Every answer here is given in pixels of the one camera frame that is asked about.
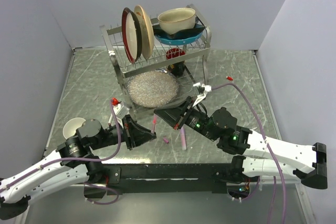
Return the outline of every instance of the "wire rack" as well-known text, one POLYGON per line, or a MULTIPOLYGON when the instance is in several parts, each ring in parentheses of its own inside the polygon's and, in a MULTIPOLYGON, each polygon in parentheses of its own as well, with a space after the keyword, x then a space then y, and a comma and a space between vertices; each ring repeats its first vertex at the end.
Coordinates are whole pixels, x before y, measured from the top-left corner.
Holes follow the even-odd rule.
MULTIPOLYGON (((131 63, 127 59, 124 45, 122 42, 121 26, 110 29, 106 29, 105 26, 100 27, 105 45, 107 47, 110 59, 112 61, 112 65, 115 70, 118 83, 123 92, 125 103, 130 108, 130 114, 134 119, 137 119, 137 117, 145 112, 153 111, 153 109, 143 108, 132 102, 126 88, 128 79, 132 76, 152 71, 158 68, 165 68, 168 65, 202 56, 204 83, 208 83, 207 57, 210 52, 210 27, 205 18, 194 5, 188 5, 187 7, 192 8, 196 11, 196 22, 201 23, 206 27, 200 39, 184 46, 163 45, 156 40, 154 43, 153 53, 150 58, 148 60, 145 60, 143 56, 141 56, 140 59, 135 63, 131 63), (185 52, 185 54, 176 58, 166 59, 166 52, 172 48, 181 49, 185 52)), ((154 25, 158 23, 158 20, 157 18, 152 18, 151 22, 152 25, 154 25)), ((177 81, 180 86, 180 91, 177 97, 172 102, 179 99, 184 99, 188 95, 193 96, 197 94, 197 89, 193 88, 193 84, 196 83, 196 81, 188 68, 186 68, 183 76, 178 78, 177 81)))

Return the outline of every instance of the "blue plate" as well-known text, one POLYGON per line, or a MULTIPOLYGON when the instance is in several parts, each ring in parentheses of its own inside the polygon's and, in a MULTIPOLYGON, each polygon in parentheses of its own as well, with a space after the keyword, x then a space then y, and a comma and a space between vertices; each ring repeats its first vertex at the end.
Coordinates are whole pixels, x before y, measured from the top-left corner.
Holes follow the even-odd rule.
POLYGON ((160 35, 155 35, 155 37, 162 44, 170 45, 170 46, 182 46, 182 45, 187 45, 187 44, 197 41, 202 36, 202 33, 199 33, 194 37, 190 37, 186 39, 167 39, 167 38, 161 37, 160 35))

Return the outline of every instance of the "pink straw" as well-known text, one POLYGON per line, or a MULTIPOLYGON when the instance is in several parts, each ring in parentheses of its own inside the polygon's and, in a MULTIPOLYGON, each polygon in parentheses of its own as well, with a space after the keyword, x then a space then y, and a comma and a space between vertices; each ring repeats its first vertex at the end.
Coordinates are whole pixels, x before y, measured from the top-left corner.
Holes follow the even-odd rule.
POLYGON ((165 136, 163 137, 163 141, 164 141, 166 144, 169 143, 168 139, 167 139, 165 136))
POLYGON ((152 125, 152 131, 151 131, 152 134, 155 133, 156 118, 157 118, 157 116, 154 114, 154 117, 153 117, 153 125, 152 125))
POLYGON ((185 151, 187 150, 187 142, 185 140, 185 131, 183 126, 180 129, 180 134, 181 134, 182 150, 185 151))

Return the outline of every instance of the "bowl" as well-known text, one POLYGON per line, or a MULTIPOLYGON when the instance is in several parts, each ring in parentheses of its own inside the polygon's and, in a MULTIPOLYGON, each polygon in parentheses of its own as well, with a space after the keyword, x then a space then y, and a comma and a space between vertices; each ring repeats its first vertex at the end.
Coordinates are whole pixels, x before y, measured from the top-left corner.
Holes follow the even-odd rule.
POLYGON ((81 127, 86 120, 84 118, 70 119, 63 127, 63 136, 65 139, 75 135, 76 129, 81 127))
POLYGON ((158 21, 162 30, 168 34, 174 34, 195 26, 196 11, 192 8, 167 10, 158 16, 158 21))

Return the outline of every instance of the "cable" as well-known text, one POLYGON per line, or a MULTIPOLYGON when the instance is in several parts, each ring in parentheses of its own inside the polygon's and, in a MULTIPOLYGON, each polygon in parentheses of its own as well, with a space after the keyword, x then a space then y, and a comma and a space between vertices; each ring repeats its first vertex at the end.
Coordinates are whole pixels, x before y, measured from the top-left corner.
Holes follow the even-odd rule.
MULTIPOLYGON (((248 107, 250 108, 253 116, 255 117, 255 119, 257 120, 257 123, 258 123, 258 126, 259 126, 259 129, 260 129, 260 132, 261 132, 261 135, 263 137, 264 140, 266 140, 266 135, 265 135, 265 131, 264 131, 264 128, 262 127, 262 123, 256 113, 256 111, 253 109, 251 103, 248 101, 247 97, 244 95, 244 93, 242 92, 242 90, 237 86, 235 85, 234 83, 225 83, 225 84, 222 84, 222 85, 219 85, 219 86, 215 86, 212 88, 212 90, 216 90, 216 89, 220 89, 222 87, 225 87, 225 86, 233 86, 235 87, 235 89, 240 93, 240 95, 243 97, 243 99, 245 100, 245 102, 247 103, 248 107)), ((281 178, 281 183, 282 183, 282 190, 283 190, 283 206, 282 206, 282 223, 285 223, 285 218, 286 218, 286 208, 287 208, 287 195, 286 195, 286 184, 285 184, 285 178, 283 176, 283 173, 282 173, 282 170, 281 170, 281 167, 280 167, 280 164, 278 162, 278 159, 277 157, 275 156, 272 148, 269 146, 269 144, 267 143, 266 144, 268 150, 269 150, 269 153, 270 155, 272 156, 277 168, 278 168, 278 171, 279 171, 279 174, 280 174, 280 178, 281 178)))
POLYGON ((93 188, 97 188, 97 189, 104 189, 104 190, 113 192, 115 194, 115 196, 116 196, 115 199, 113 201, 110 201, 110 202, 97 202, 97 201, 94 201, 92 199, 88 199, 87 198, 88 202, 91 202, 91 203, 93 203, 95 205, 110 205, 110 204, 115 203, 119 199, 118 192, 116 190, 112 189, 112 188, 109 188, 107 186, 106 187, 96 186, 96 185, 93 185, 93 184, 90 184, 90 183, 87 183, 87 182, 84 182, 83 184, 84 184, 84 188, 85 188, 85 185, 87 185, 87 186, 90 186, 90 187, 93 187, 93 188))
POLYGON ((241 199, 241 200, 244 201, 244 200, 247 200, 247 199, 251 198, 251 197, 256 193, 256 191, 257 191, 257 189, 258 189, 258 187, 259 187, 259 184, 260 184, 260 177, 258 177, 256 186, 255 186, 255 188, 253 189, 252 193, 250 193, 246 198, 241 199))
MULTIPOLYGON (((106 161, 106 160, 109 160, 109 159, 115 157, 117 155, 117 153, 119 152, 120 147, 121 147, 121 131, 120 131, 119 123, 118 123, 117 116, 115 115, 114 110, 112 109, 111 112, 112 112, 112 115, 113 115, 114 123, 116 124, 115 126, 117 128, 117 135, 118 135, 117 149, 116 149, 116 151, 111 156, 106 157, 106 158, 102 158, 102 159, 83 158, 83 157, 64 157, 64 158, 59 158, 59 159, 55 159, 55 160, 52 160, 50 162, 47 162, 47 163, 41 165, 40 168, 45 168, 48 165, 51 165, 51 164, 57 163, 57 162, 62 162, 62 161, 102 162, 102 161, 106 161)), ((22 179, 30 176, 31 174, 34 174, 35 172, 37 172, 39 170, 40 170, 39 168, 31 170, 30 172, 26 173, 25 175, 22 175, 20 178, 17 178, 16 180, 12 181, 11 183, 5 185, 4 188, 0 189, 0 193, 2 193, 4 190, 9 189, 10 187, 14 186, 16 183, 18 183, 22 179)))
POLYGON ((208 116, 208 111, 206 110, 206 107, 204 106, 204 104, 200 102, 199 105, 203 108, 205 115, 208 116))
POLYGON ((271 223, 271 216, 272 216, 272 211, 273 211, 273 206, 274 206, 274 201, 275 201, 275 194, 277 192, 277 178, 274 176, 273 179, 274 179, 273 196, 272 196, 271 206, 268 210, 267 224, 271 223))

